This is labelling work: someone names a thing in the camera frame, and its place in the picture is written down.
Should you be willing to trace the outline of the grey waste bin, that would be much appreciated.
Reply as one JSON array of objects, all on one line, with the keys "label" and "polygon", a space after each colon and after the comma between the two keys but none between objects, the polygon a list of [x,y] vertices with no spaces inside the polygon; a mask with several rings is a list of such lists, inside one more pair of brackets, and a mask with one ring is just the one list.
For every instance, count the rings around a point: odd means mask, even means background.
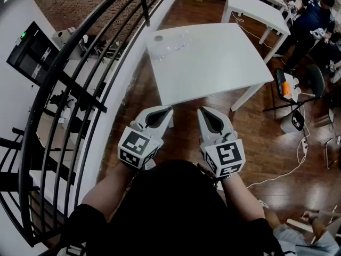
[{"label": "grey waste bin", "polygon": [[284,133],[293,133],[302,131],[305,118],[299,110],[293,110],[281,121],[281,129]]}]

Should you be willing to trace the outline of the clear plastic packaging bag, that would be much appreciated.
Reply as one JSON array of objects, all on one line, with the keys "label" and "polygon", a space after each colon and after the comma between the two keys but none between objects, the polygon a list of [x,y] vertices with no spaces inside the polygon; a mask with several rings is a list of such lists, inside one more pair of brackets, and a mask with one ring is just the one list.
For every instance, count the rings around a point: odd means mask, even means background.
[{"label": "clear plastic packaging bag", "polygon": [[176,33],[172,36],[162,36],[163,40],[161,42],[155,42],[154,37],[150,47],[148,48],[148,53],[151,56],[151,59],[155,61],[161,61],[170,54],[186,48],[192,42],[188,31],[185,31],[184,33]]}]

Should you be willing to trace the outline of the long white table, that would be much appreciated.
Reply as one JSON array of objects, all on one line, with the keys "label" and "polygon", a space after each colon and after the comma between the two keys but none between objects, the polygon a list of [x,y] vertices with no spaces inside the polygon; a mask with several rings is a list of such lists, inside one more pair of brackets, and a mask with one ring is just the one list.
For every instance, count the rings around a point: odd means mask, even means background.
[{"label": "long white table", "polygon": [[281,37],[265,57],[264,62],[266,63],[290,35],[289,28],[280,11],[259,0],[226,0],[221,22],[228,23],[232,12],[242,13],[249,18],[267,25],[266,31],[259,40],[260,44],[267,38],[271,29],[275,29],[281,33]]}]

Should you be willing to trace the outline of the person's black clothing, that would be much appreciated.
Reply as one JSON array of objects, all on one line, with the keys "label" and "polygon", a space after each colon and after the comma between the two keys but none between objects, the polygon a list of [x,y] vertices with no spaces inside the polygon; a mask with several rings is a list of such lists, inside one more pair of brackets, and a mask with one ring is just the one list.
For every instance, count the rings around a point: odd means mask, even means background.
[{"label": "person's black clothing", "polygon": [[170,160],[135,173],[105,218],[80,204],[57,256],[284,256],[265,219],[244,221],[191,162]]}]

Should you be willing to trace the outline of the black folding chair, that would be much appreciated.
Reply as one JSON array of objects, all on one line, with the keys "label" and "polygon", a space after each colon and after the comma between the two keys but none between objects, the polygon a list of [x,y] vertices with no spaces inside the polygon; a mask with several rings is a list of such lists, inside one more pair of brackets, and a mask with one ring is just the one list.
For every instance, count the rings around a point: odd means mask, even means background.
[{"label": "black folding chair", "polygon": [[[288,76],[289,79],[292,80],[294,80],[295,78],[302,77],[303,81],[305,82],[305,86],[312,90],[312,94],[310,95],[311,97],[302,101],[295,100],[293,98],[290,99],[285,98],[285,90],[283,89],[283,83],[287,81],[286,76]],[[285,107],[292,107],[293,105],[296,105],[297,108],[299,108],[306,102],[315,101],[321,98],[326,88],[324,78],[317,65],[300,66],[290,71],[289,73],[286,73],[283,69],[277,68],[274,72],[274,80],[277,86],[277,93],[279,98],[282,101],[287,102],[287,104],[283,106],[267,108],[264,109],[263,112],[277,110]]]}]

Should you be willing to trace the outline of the person's left forearm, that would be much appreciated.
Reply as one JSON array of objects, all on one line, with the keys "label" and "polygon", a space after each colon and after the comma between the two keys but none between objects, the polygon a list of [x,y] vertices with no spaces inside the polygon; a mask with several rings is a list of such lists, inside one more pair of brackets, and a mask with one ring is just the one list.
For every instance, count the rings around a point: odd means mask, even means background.
[{"label": "person's left forearm", "polygon": [[109,218],[119,206],[134,176],[135,171],[122,163],[118,164],[84,196],[82,204],[95,208]]}]

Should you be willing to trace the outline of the black metal railing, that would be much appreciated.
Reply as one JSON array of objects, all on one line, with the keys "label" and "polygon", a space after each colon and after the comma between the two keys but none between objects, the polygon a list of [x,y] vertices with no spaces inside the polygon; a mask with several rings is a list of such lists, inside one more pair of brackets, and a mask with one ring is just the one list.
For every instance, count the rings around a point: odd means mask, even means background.
[{"label": "black metal railing", "polygon": [[[6,179],[15,178],[17,183],[0,189],[0,204],[19,234],[31,247],[57,236],[62,230],[63,222],[58,218],[58,194],[61,178],[64,178],[67,182],[62,214],[67,216],[78,204],[86,160],[89,156],[94,133],[99,128],[101,115],[108,110],[105,102],[112,87],[117,83],[117,78],[122,76],[122,66],[129,61],[129,53],[135,42],[140,38],[141,33],[146,31],[147,28],[156,27],[154,14],[164,0],[140,0],[138,5],[131,11],[125,19],[125,23],[129,23],[130,20],[134,20],[134,23],[123,42],[116,48],[108,66],[97,82],[94,93],[89,93],[87,88],[98,69],[98,65],[93,66],[83,85],[78,84],[76,79],[84,67],[85,58],[81,59],[72,75],[67,75],[64,72],[64,67],[81,38],[116,1],[118,0],[104,0],[65,43],[47,69],[47,76],[34,99],[26,128],[17,131],[17,138],[14,141],[0,139],[0,146],[22,153],[18,171],[16,173],[12,171],[5,172]],[[53,116],[44,151],[39,155],[34,149],[34,140],[46,104],[50,100],[57,83],[62,83],[66,88]],[[59,148],[61,157],[64,156],[67,150],[69,134],[76,121],[76,114],[80,105],[86,104],[87,107],[85,117],[78,131],[75,147],[72,150],[73,156],[70,166],[63,169],[63,159],[60,158],[54,169],[53,210],[49,211],[45,207],[45,186],[47,171],[50,168],[50,152],[59,117],[71,92],[76,94],[77,101],[71,113],[62,146]]]}]

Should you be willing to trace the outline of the black cabinet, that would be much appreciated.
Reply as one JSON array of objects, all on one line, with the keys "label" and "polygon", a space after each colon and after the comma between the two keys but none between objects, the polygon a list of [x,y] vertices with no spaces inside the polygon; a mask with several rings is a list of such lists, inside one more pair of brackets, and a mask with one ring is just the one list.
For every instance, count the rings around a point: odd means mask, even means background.
[{"label": "black cabinet", "polygon": [[24,77],[40,86],[58,53],[58,48],[36,22],[32,22],[17,39],[6,62]]}]

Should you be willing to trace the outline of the person's right forearm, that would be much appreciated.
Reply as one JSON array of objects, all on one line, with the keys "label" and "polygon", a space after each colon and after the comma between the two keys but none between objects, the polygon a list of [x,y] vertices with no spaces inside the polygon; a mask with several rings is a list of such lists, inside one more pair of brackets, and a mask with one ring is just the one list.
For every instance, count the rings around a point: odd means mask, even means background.
[{"label": "person's right forearm", "polygon": [[260,202],[248,190],[238,175],[228,181],[221,181],[226,201],[244,221],[265,219],[265,213]]}]

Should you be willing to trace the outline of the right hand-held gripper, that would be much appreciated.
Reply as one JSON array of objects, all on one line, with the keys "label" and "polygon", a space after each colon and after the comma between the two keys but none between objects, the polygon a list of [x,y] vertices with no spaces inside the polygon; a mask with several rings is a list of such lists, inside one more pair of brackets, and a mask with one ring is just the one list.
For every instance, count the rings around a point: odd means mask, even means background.
[{"label": "right hand-held gripper", "polygon": [[240,172],[246,162],[245,152],[229,118],[210,107],[200,107],[197,115],[201,152],[213,175],[225,178]]}]

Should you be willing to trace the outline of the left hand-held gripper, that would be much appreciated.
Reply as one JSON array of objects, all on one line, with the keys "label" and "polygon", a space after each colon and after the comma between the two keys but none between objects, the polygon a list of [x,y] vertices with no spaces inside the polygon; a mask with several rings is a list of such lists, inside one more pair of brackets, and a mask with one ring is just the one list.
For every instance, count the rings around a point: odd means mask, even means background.
[{"label": "left hand-held gripper", "polygon": [[163,145],[163,135],[173,119],[171,106],[142,110],[137,121],[124,129],[118,143],[118,158],[133,169],[142,169]]}]

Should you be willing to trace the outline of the white appliance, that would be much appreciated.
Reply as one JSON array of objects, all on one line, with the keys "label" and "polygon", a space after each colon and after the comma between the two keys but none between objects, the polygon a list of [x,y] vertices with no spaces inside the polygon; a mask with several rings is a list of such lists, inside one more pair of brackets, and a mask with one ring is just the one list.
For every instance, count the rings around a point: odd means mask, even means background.
[{"label": "white appliance", "polygon": [[76,31],[75,27],[70,27],[65,30],[56,31],[52,36],[52,41],[56,44],[59,49],[65,45],[65,43],[69,40],[71,35]]}]

